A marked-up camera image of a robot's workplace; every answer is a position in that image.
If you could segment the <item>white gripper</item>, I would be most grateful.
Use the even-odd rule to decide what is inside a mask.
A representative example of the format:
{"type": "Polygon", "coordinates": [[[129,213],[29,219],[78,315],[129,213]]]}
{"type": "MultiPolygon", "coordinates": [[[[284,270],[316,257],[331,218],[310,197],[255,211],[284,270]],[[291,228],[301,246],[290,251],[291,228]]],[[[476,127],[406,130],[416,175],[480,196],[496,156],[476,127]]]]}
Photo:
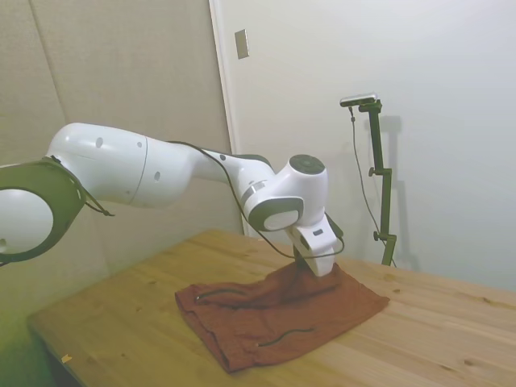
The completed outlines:
{"type": "Polygon", "coordinates": [[[289,239],[293,243],[294,256],[302,258],[316,277],[324,277],[331,272],[338,239],[326,215],[312,226],[291,226],[289,239]]]}

